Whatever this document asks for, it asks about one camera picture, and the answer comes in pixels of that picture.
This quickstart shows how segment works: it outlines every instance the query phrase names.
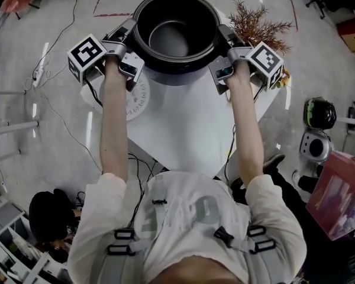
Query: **pink box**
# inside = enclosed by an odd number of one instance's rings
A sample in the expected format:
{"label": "pink box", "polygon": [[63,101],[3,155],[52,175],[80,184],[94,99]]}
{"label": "pink box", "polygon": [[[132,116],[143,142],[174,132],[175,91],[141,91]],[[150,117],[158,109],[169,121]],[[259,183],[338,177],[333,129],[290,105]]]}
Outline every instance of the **pink box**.
{"label": "pink box", "polygon": [[350,157],[330,154],[306,205],[332,241],[355,229],[355,161]]}

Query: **sleeve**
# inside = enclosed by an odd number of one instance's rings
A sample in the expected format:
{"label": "sleeve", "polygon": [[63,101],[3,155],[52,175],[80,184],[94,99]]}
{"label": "sleeve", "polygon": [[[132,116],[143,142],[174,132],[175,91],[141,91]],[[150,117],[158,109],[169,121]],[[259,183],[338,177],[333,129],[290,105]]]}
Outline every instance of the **sleeve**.
{"label": "sleeve", "polygon": [[120,209],[125,182],[111,173],[87,185],[78,231],[70,249],[67,268],[74,284],[91,283],[95,261],[104,259],[112,231],[123,226]]}
{"label": "sleeve", "polygon": [[283,201],[281,188],[273,184],[270,175],[258,176],[247,187],[246,201],[251,223],[266,228],[293,279],[306,258],[306,244],[299,222]]}

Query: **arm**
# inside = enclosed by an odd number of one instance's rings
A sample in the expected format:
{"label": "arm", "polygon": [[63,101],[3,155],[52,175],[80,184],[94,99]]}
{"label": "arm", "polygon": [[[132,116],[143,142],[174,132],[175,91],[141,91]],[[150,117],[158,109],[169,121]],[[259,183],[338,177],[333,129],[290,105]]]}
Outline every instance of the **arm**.
{"label": "arm", "polygon": [[105,62],[104,98],[100,159],[102,173],[128,178],[128,140],[126,131],[126,77],[118,71],[115,57]]}
{"label": "arm", "polygon": [[283,201],[281,188],[273,184],[269,175],[263,175],[263,143],[247,63],[239,63],[235,75],[226,83],[233,102],[240,176],[247,187],[251,223],[264,226],[267,235],[275,240],[279,258],[292,280],[305,260],[305,240],[299,223]]}
{"label": "arm", "polygon": [[235,74],[226,84],[233,105],[240,177],[247,187],[252,179],[263,174],[264,152],[246,61],[237,64]]}
{"label": "arm", "polygon": [[128,176],[126,132],[126,78],[115,58],[105,64],[104,98],[100,143],[103,175],[86,187],[78,231],[67,266],[73,283],[96,283],[113,230],[124,226],[120,209]]}

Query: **power strip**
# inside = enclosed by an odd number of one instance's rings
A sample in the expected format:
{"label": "power strip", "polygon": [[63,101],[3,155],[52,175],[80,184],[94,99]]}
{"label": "power strip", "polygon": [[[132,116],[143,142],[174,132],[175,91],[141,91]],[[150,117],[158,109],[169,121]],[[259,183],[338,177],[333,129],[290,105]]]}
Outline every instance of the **power strip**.
{"label": "power strip", "polygon": [[44,73],[43,64],[45,62],[45,58],[46,58],[46,53],[47,53],[48,47],[49,47],[49,42],[46,42],[44,47],[43,47],[43,52],[42,52],[43,58],[41,59],[41,62],[40,62],[40,68],[35,71],[37,73],[35,75],[36,76],[35,80],[33,81],[33,85],[34,85],[35,88],[37,88],[38,85],[40,84],[42,76],[43,76],[43,73]]}
{"label": "power strip", "polygon": [[35,72],[36,72],[37,74],[36,74],[35,80],[33,81],[33,85],[34,85],[35,88],[37,88],[38,85],[39,85],[40,82],[41,82],[41,79],[42,79],[44,70],[43,70],[43,68],[40,68],[40,69],[36,70]]}

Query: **white t-shirt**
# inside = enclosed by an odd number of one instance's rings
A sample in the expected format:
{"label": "white t-shirt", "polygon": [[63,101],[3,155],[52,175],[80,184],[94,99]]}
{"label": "white t-shirt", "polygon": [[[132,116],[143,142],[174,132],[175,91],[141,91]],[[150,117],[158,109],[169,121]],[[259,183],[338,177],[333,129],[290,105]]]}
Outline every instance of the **white t-shirt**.
{"label": "white t-shirt", "polygon": [[[121,214],[125,182],[107,173],[96,185],[87,185],[85,205],[78,231],[68,259],[70,276],[75,284],[92,283],[92,266],[104,257],[106,246],[113,242],[113,230],[127,225]],[[246,191],[249,206],[237,204],[224,183],[204,175],[166,172],[152,178],[144,186],[145,195],[135,218],[134,229],[139,238],[156,234],[156,211],[152,200],[167,200],[166,216],[155,242],[140,256],[142,270],[124,277],[126,283],[152,281],[164,269],[185,257],[201,256],[223,264],[243,283],[249,282],[246,261],[241,251],[227,248],[213,236],[223,226],[237,239],[244,240],[247,228],[262,225],[274,239],[290,271],[292,279],[306,256],[302,230],[282,199],[281,188],[269,175],[254,178]]]}

